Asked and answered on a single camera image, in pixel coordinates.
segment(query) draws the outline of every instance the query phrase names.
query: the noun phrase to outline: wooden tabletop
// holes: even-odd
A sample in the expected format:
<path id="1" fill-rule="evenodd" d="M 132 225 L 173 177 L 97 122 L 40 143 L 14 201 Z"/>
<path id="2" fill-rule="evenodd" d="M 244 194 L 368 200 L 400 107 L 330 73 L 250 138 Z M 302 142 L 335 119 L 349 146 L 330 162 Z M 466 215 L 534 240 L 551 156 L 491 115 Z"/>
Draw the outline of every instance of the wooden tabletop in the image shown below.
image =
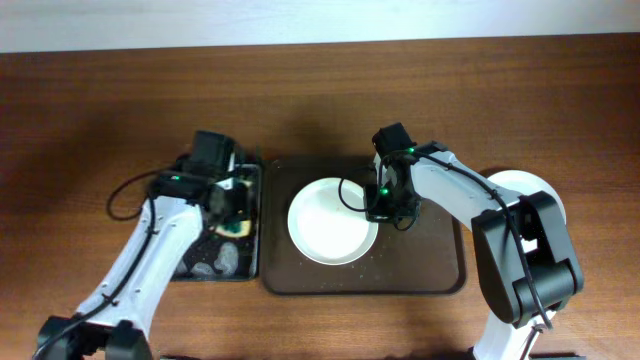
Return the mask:
<path id="1" fill-rule="evenodd" d="M 530 171 L 562 197 L 585 289 L 534 352 L 640 352 L 640 35 L 2 55 L 0 117 L 2 358 L 26 358 L 47 317 L 89 295 L 134 227 L 106 217 L 107 195 L 170 163 L 195 130 L 267 159 L 372 155 L 371 136 L 396 121 L 473 169 Z M 466 350 L 489 308 L 464 237 L 468 281 L 450 297 L 171 284 L 152 349 L 206 359 Z"/>

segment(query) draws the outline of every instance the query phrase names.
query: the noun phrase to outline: black cable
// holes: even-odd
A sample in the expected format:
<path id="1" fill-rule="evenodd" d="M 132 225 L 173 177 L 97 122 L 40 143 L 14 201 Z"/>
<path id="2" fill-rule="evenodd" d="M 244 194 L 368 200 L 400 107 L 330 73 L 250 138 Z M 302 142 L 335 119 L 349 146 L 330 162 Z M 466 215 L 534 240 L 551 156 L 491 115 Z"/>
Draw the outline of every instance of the black cable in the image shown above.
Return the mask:
<path id="1" fill-rule="evenodd" d="M 134 182 L 138 181 L 138 180 L 142 180 L 146 177 L 149 177 L 151 175 L 156 175 L 157 173 L 167 170 L 166 168 L 163 169 L 158 169 L 158 170 L 153 170 L 153 171 L 147 171 L 145 173 L 142 173 L 140 175 L 136 175 L 134 177 L 132 177 L 131 179 L 123 182 L 122 184 L 120 184 L 120 186 L 118 186 L 115 190 L 113 190 L 113 192 L 111 193 L 111 195 L 109 195 L 109 198 L 107 198 L 107 204 L 106 204 L 106 211 L 107 211 L 107 215 L 112 219 L 112 220 L 116 220 L 116 221 L 129 221 L 129 220 L 133 220 L 135 218 L 137 218 L 138 216 L 140 216 L 140 213 L 142 212 L 142 205 L 138 208 L 138 210 L 131 214 L 131 215 L 127 215 L 127 216 L 120 216 L 120 215 L 116 215 L 113 212 L 113 201 L 116 199 L 116 197 L 120 194 L 120 192 L 122 192 L 122 190 L 126 189 L 129 185 L 133 184 Z"/>
<path id="2" fill-rule="evenodd" d="M 524 351 L 522 352 L 522 356 L 520 357 L 520 360 L 528 359 L 527 354 L 531 351 L 531 348 L 533 347 L 533 340 L 535 340 L 536 338 L 536 333 L 542 334 L 542 329 L 540 328 L 539 325 L 531 327 L 531 332 L 529 333 L 529 336 L 527 336 L 527 343 L 524 346 Z"/>
<path id="3" fill-rule="evenodd" d="M 398 225 L 400 225 L 400 222 L 398 221 L 393 223 L 393 227 L 396 228 L 396 230 L 398 231 L 407 231 L 411 229 L 413 225 L 416 223 L 416 220 L 418 220 L 418 216 L 420 216 L 420 204 L 416 205 L 416 214 L 411 219 L 411 222 L 409 223 L 409 225 L 403 228 L 399 228 Z"/>
<path id="4" fill-rule="evenodd" d="M 400 227 L 398 227 L 398 224 L 400 224 L 400 223 L 399 222 L 394 222 L 393 223 L 393 227 L 396 228 L 396 230 L 398 230 L 398 231 L 407 231 L 407 230 L 409 230 L 409 229 L 411 229 L 413 227 L 413 224 L 416 223 L 416 220 L 418 220 L 418 214 L 416 214 L 416 216 L 414 216 L 411 219 L 411 222 L 409 222 L 409 225 L 407 225 L 407 226 L 405 226 L 403 228 L 400 228 Z"/>
<path id="5" fill-rule="evenodd" d="M 340 201 L 342 202 L 342 205 L 344 205 L 347 209 L 351 210 L 351 211 L 355 211 L 355 212 L 367 212 L 367 211 L 371 211 L 374 207 L 376 207 L 376 205 L 378 205 L 378 201 L 380 201 L 380 187 L 382 186 L 382 166 L 384 164 L 384 162 L 392 155 L 395 154 L 406 154 L 407 152 L 405 150 L 394 150 L 391 151 L 390 153 L 388 153 L 387 155 L 385 155 L 383 158 L 380 159 L 380 164 L 378 165 L 378 171 L 377 171 L 377 176 L 378 176 L 378 188 L 376 191 L 376 197 L 373 199 L 373 202 L 367 206 L 367 208 L 365 209 L 358 209 L 358 208 L 354 208 L 352 206 L 350 206 L 349 204 L 346 203 L 346 201 L 344 201 L 344 198 L 342 198 L 342 183 L 344 182 L 344 180 L 348 177 L 349 174 L 357 171 L 357 170 L 364 170 L 364 169 L 371 169 L 372 165 L 367 165 L 367 166 L 360 166 L 358 168 L 352 169 L 351 171 L 349 171 L 345 176 L 340 178 L 340 183 L 338 184 L 338 197 L 340 198 Z"/>
<path id="6" fill-rule="evenodd" d="M 347 209 L 349 209 L 351 211 L 355 211 L 355 212 L 367 212 L 367 211 L 370 211 L 378 204 L 378 201 L 380 201 L 380 191 L 379 191 L 379 189 L 378 189 L 378 191 L 376 191 L 376 197 L 373 199 L 373 202 L 371 204 L 369 204 L 369 206 L 367 206 L 364 209 L 354 208 L 351 205 L 347 204 L 346 201 L 344 201 L 344 198 L 342 197 L 342 183 L 348 177 L 348 175 L 350 175 L 351 173 L 353 173 L 355 171 L 358 171 L 358 170 L 364 170 L 364 169 L 370 170 L 371 169 L 371 165 L 361 166 L 361 167 L 352 169 L 345 176 L 340 178 L 340 183 L 338 184 L 338 197 L 340 198 L 340 201 L 342 202 L 342 205 L 344 205 Z M 379 166 L 378 171 L 377 171 L 377 176 L 378 176 L 378 188 L 380 188 L 380 182 L 382 181 L 382 160 L 380 160 L 380 166 Z"/>
<path id="7" fill-rule="evenodd" d="M 143 177 L 146 177 L 146 176 L 149 176 L 149 175 L 151 175 L 151 172 L 145 173 L 145 174 L 141 174 L 141 175 L 136 176 L 135 178 L 132 178 L 134 180 L 129 180 L 129 181 L 125 182 L 123 185 L 125 185 L 125 184 L 126 185 L 125 186 L 121 185 L 120 187 L 118 187 L 116 189 L 116 191 L 114 191 L 114 194 L 118 194 L 128 184 L 131 184 L 132 182 L 134 182 L 136 180 L 139 180 L 139 179 L 142 179 Z M 113 198 L 115 198 L 115 196 L 110 196 L 108 203 L 111 203 L 113 201 Z M 127 270 L 127 272 L 125 273 L 125 275 L 122 278 L 122 280 L 120 280 L 120 282 L 118 283 L 118 286 L 116 286 L 116 288 L 113 290 L 111 295 L 106 296 L 106 295 L 103 294 L 104 299 L 102 300 L 102 303 L 100 305 L 96 306 L 95 309 L 85 313 L 84 315 L 82 315 L 82 316 L 80 316 L 78 318 L 73 319 L 73 321 L 69 325 L 67 325 L 62 330 L 60 330 L 57 334 L 49 337 L 44 343 L 42 343 L 42 345 L 40 345 L 38 347 L 38 349 L 36 349 L 35 353 L 33 354 L 32 360 L 39 359 L 40 356 L 42 354 L 44 354 L 44 352 L 52 344 L 56 343 L 58 340 L 60 340 L 63 337 L 65 337 L 68 333 L 70 333 L 75 328 L 77 328 L 79 325 L 81 325 L 85 321 L 89 320 L 90 318 L 92 318 L 93 316 L 98 314 L 100 311 L 106 309 L 109 305 L 117 306 L 117 303 L 114 303 L 114 300 L 120 294 L 122 289 L 124 289 L 124 287 L 127 285 L 127 282 L 129 281 L 129 279 L 133 275 L 134 271 L 136 270 L 136 267 L 138 266 L 138 264 L 142 260 L 142 257 L 144 256 L 144 253 L 145 253 L 147 247 L 149 246 L 149 243 L 151 242 L 151 239 L 153 238 L 153 235 L 154 235 L 154 229 L 155 229 L 155 225 L 156 225 L 156 207 L 155 207 L 155 204 L 153 202 L 153 198 L 152 198 L 152 196 L 150 194 L 147 194 L 147 198 L 149 200 L 149 211 L 150 211 L 150 220 L 149 220 L 149 226 L 147 227 L 147 235 L 146 235 L 146 237 L 145 237 L 145 239 L 144 239 L 144 241 L 142 243 L 142 246 L 140 247 L 140 250 L 138 251 L 138 254 L 136 255 L 136 257 L 133 260 L 133 262 L 131 263 L 131 265 L 129 266 L 129 270 Z M 137 214 L 139 215 L 141 212 L 142 212 L 142 208 L 140 208 L 140 211 L 138 211 Z"/>
<path id="8" fill-rule="evenodd" d="M 524 275 L 525 278 L 527 280 L 527 285 L 529 286 L 529 291 L 531 291 L 531 297 L 533 298 L 533 302 L 535 303 L 536 309 L 538 310 L 538 312 L 540 313 L 540 316 L 542 317 L 542 320 L 544 321 L 544 325 L 547 327 L 547 329 L 552 330 L 553 329 L 553 325 L 551 324 L 551 320 L 549 320 L 549 317 L 547 316 L 547 312 L 544 309 L 544 306 L 542 305 L 542 301 L 540 301 L 540 295 L 538 294 L 538 290 L 536 289 L 536 285 L 533 282 L 533 276 L 531 275 L 531 269 L 529 269 L 529 264 L 527 263 L 527 256 L 524 252 L 524 248 L 522 247 L 522 242 L 520 241 L 520 234 L 518 233 L 518 229 L 516 228 L 515 224 L 513 223 L 513 219 L 511 218 L 511 213 L 509 212 L 509 208 L 507 207 L 507 204 L 505 204 L 504 200 L 502 200 L 502 197 L 500 197 L 500 195 L 498 194 L 498 192 L 494 189 L 491 189 L 487 184 L 485 184 L 482 180 L 480 180 L 477 176 L 473 175 L 472 173 L 463 170 L 461 168 L 455 167 L 453 166 L 451 163 L 447 163 L 445 161 L 442 161 L 440 159 L 436 159 L 433 156 L 429 155 L 429 154 L 423 154 L 420 152 L 413 152 L 413 155 L 419 155 L 422 156 L 428 160 L 433 161 L 434 163 L 447 168 L 448 170 L 451 171 L 455 171 L 459 174 L 462 174 L 466 177 L 468 177 L 469 179 L 473 180 L 475 183 L 477 183 L 478 185 L 480 185 L 480 187 L 482 187 L 482 189 L 484 191 L 486 191 L 487 193 L 489 193 L 491 195 L 491 197 L 498 202 L 498 204 L 500 205 L 500 207 L 502 208 L 502 212 L 504 213 L 504 216 L 507 220 L 507 226 L 509 227 L 509 230 L 511 231 L 511 235 L 513 236 L 513 239 L 516 242 L 516 249 L 518 250 L 518 255 L 520 257 L 520 263 L 522 264 L 522 270 L 524 271 Z"/>

